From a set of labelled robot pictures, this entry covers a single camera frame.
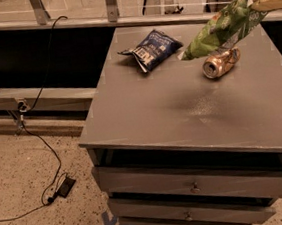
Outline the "green jalapeno chip bag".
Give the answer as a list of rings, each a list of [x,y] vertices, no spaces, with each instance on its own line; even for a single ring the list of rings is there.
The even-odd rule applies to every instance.
[[[216,13],[192,39],[179,59],[193,60],[207,55],[220,55],[245,38],[268,14],[257,11],[249,0],[234,0]]]

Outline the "blue chip bag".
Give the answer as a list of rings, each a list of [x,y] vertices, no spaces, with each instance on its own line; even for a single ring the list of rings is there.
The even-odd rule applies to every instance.
[[[152,30],[135,48],[119,51],[119,54],[132,55],[144,73],[152,71],[170,55],[180,49],[183,44],[159,30]]]

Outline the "crushed gold soda can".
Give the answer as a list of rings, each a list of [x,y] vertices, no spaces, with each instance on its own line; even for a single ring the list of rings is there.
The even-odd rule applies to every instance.
[[[233,47],[220,55],[210,56],[202,65],[203,74],[210,79],[220,78],[230,71],[240,58],[238,47]]]

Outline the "top grey drawer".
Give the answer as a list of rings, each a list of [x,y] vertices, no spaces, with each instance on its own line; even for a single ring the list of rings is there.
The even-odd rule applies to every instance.
[[[282,171],[94,167],[104,192],[282,198]]]

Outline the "grey drawer cabinet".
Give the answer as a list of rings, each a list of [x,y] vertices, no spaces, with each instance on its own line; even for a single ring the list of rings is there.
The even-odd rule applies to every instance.
[[[147,28],[118,28],[81,135],[93,167],[282,171],[282,56],[263,28],[223,77],[170,56],[144,74],[119,54]],[[111,193],[110,198],[271,207],[279,198]]]

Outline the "middle grey drawer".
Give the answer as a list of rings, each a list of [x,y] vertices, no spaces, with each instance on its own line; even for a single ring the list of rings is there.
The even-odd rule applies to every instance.
[[[150,201],[110,198],[108,205],[118,217],[179,220],[193,223],[209,221],[219,223],[262,224],[269,220],[275,209],[246,205],[208,204],[180,201]]]

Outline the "black power adapter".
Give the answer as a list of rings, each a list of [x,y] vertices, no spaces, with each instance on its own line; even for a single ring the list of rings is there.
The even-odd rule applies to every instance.
[[[57,189],[57,195],[66,198],[75,184],[75,180],[70,177],[65,177],[65,180],[60,184],[60,187]]]

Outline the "metal railing frame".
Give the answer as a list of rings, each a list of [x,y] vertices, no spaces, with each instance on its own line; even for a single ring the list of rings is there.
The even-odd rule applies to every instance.
[[[203,23],[210,0],[0,0],[0,31]]]

